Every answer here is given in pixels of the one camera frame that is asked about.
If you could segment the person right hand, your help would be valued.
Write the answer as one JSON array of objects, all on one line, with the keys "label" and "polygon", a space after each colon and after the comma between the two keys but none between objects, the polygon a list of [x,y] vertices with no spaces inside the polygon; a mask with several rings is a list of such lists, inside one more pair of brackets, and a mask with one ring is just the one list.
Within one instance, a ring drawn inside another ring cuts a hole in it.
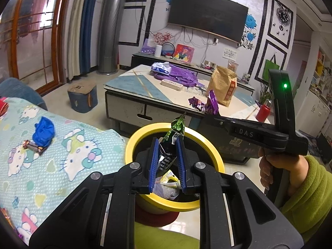
[{"label": "person right hand", "polygon": [[273,184],[272,171],[274,169],[284,169],[289,171],[289,196],[292,196],[305,181],[309,165],[304,156],[288,156],[278,154],[268,155],[263,148],[260,148],[258,155],[261,157],[261,161],[259,163],[261,184],[265,189],[269,190],[270,185]]}]

